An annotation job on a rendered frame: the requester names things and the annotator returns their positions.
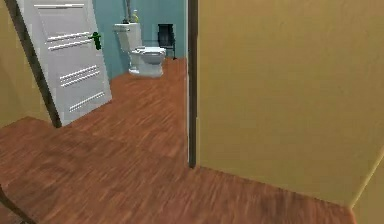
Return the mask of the black trash can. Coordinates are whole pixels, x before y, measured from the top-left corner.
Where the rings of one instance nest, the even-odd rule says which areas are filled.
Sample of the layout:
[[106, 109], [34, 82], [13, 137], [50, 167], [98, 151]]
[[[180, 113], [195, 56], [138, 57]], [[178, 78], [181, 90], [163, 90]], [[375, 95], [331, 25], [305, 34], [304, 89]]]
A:
[[176, 59], [176, 41], [172, 24], [158, 25], [158, 45], [173, 51], [173, 59]]

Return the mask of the white toilet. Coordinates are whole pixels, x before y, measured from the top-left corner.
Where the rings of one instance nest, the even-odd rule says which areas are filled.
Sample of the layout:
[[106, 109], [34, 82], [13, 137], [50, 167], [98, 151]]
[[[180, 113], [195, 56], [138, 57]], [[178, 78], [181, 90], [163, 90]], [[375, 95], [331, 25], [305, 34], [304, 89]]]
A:
[[130, 57], [129, 72], [142, 77], [161, 77], [166, 49], [144, 46], [139, 23], [115, 24], [121, 49]]

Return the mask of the dark toilet plunger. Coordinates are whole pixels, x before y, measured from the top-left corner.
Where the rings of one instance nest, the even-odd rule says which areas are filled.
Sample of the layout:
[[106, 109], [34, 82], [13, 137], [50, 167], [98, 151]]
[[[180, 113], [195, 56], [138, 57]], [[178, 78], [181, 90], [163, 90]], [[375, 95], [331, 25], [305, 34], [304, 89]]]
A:
[[131, 0], [124, 0], [126, 6], [125, 18], [123, 19], [123, 24], [129, 24], [131, 19]]

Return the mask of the white panelled room door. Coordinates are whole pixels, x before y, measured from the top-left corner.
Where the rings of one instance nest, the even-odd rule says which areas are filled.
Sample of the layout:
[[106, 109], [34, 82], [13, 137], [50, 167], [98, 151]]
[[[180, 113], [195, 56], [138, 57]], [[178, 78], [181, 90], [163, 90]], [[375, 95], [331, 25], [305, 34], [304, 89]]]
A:
[[92, 0], [16, 0], [60, 123], [66, 126], [112, 99]]

